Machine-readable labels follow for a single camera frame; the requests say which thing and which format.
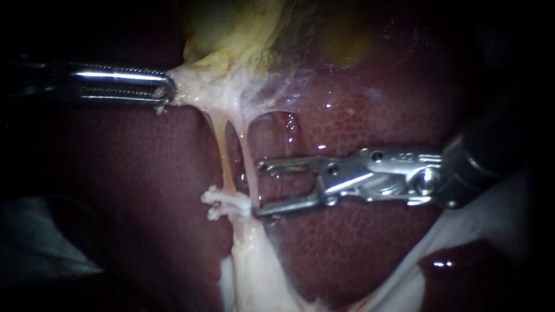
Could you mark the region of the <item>right arm instrument jaw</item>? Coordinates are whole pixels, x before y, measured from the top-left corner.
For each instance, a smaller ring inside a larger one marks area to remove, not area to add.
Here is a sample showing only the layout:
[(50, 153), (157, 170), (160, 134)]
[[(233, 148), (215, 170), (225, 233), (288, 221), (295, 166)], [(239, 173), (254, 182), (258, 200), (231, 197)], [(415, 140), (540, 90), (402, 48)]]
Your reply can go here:
[(259, 219), (279, 218), (292, 213), (308, 211), (324, 206), (334, 206), (338, 202), (339, 196), (337, 195), (326, 196), (311, 194), (279, 202), (264, 203), (257, 212), (257, 217)]
[(289, 174), (318, 173), (330, 161), (330, 157), (312, 156), (300, 158), (264, 158), (257, 162), (259, 172), (269, 177), (280, 177)]

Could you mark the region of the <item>right arm instrument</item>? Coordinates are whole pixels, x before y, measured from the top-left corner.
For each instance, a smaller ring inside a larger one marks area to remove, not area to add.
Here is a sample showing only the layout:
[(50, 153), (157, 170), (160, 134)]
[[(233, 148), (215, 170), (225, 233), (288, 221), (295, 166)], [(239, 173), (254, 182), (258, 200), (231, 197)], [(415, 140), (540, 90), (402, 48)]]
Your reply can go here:
[(441, 152), (427, 148), (362, 148), (329, 163), (319, 177), (321, 199), (333, 206), (355, 196), (367, 202), (399, 200), (460, 209), (499, 179), (464, 146), (461, 137)]

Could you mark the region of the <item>left arm instrument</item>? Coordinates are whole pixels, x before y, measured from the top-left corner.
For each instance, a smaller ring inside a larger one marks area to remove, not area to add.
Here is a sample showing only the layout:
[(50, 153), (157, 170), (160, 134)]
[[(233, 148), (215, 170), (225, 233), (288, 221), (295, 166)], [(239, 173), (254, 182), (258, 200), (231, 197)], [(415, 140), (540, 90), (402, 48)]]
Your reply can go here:
[(8, 99), (15, 101), (73, 100), (73, 65), (65, 60), (33, 60), (21, 56), (8, 61)]

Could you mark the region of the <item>left arm instrument jaw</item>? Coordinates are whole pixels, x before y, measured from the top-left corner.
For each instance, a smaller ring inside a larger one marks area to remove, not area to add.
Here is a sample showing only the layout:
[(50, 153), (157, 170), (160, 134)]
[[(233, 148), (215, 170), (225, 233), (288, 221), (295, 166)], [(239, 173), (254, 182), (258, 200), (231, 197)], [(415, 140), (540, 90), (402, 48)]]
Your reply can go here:
[(172, 102), (175, 81), (167, 72), (128, 66), (73, 63), (71, 83), (82, 101), (161, 106)]

